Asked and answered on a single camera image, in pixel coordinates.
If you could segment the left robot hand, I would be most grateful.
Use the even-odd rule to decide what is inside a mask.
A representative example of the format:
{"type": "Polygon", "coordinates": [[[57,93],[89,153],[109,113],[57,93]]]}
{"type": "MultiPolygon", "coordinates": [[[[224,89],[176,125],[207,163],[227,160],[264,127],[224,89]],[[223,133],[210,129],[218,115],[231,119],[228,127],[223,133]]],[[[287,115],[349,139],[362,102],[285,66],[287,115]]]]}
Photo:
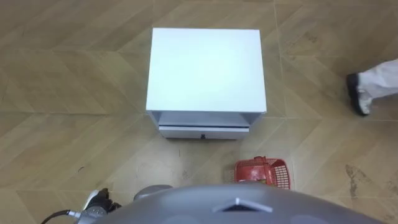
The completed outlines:
{"type": "Polygon", "coordinates": [[[111,213],[122,207],[119,203],[112,201],[109,197],[108,188],[103,188],[101,190],[94,190],[90,193],[83,210],[88,210],[91,207],[100,207],[106,213],[111,213]]]}

